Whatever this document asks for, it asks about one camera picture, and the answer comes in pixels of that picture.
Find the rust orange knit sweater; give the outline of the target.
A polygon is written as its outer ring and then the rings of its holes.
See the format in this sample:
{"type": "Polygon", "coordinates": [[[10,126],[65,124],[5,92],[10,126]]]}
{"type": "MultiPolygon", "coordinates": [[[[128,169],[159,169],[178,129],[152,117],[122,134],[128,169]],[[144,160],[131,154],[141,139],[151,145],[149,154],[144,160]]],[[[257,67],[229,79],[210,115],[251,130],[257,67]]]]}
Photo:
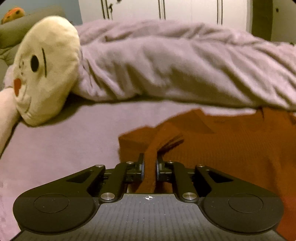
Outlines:
{"type": "Polygon", "coordinates": [[[144,180],[137,193],[156,187],[156,160],[177,161],[187,168],[203,164],[276,193],[285,211],[278,232],[295,240],[295,116],[261,108],[251,115],[212,116],[194,109],[152,128],[119,138],[120,159],[144,154],[144,180]]]}

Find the lavender bed sheet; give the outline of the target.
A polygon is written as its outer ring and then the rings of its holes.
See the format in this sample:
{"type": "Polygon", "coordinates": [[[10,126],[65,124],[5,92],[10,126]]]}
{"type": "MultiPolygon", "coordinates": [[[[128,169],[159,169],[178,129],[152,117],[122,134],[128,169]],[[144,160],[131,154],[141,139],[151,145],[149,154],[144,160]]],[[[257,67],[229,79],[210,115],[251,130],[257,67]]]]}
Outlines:
{"type": "Polygon", "coordinates": [[[197,107],[172,101],[79,100],[46,125],[18,123],[1,156],[1,240],[11,240],[20,231],[12,211],[20,194],[96,164],[114,168],[122,133],[156,126],[197,107]]]}

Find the cream round face plush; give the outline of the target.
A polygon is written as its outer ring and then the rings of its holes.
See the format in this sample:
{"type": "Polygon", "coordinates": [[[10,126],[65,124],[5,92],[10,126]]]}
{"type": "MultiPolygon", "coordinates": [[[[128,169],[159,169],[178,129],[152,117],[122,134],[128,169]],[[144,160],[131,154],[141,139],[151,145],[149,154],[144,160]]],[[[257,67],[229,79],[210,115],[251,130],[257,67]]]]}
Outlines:
{"type": "Polygon", "coordinates": [[[15,55],[16,109],[30,126],[56,116],[78,78],[81,45],[64,17],[48,16],[25,34],[15,55]]]}

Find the lavender rolled duvet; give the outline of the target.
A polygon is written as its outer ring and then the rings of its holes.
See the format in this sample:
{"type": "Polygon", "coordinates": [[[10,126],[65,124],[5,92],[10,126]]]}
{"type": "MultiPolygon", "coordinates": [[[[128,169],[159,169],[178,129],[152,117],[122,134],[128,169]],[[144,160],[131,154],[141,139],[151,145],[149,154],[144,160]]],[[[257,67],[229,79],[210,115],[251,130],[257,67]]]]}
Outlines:
{"type": "Polygon", "coordinates": [[[135,96],[295,111],[295,45],[205,23],[96,20],[81,44],[73,92],[95,101],[135,96]]]}

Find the orange spotted plush toy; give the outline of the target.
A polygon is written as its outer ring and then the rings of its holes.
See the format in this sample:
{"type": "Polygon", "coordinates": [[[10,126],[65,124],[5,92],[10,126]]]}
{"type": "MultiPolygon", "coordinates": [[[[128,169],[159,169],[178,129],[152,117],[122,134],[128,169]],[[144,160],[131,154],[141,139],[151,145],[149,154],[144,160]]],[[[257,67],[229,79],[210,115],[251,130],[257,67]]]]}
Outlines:
{"type": "Polygon", "coordinates": [[[1,24],[3,25],[5,23],[11,22],[25,15],[26,15],[26,12],[24,11],[24,9],[20,7],[15,7],[13,9],[8,10],[8,12],[3,16],[1,20],[1,24]]]}

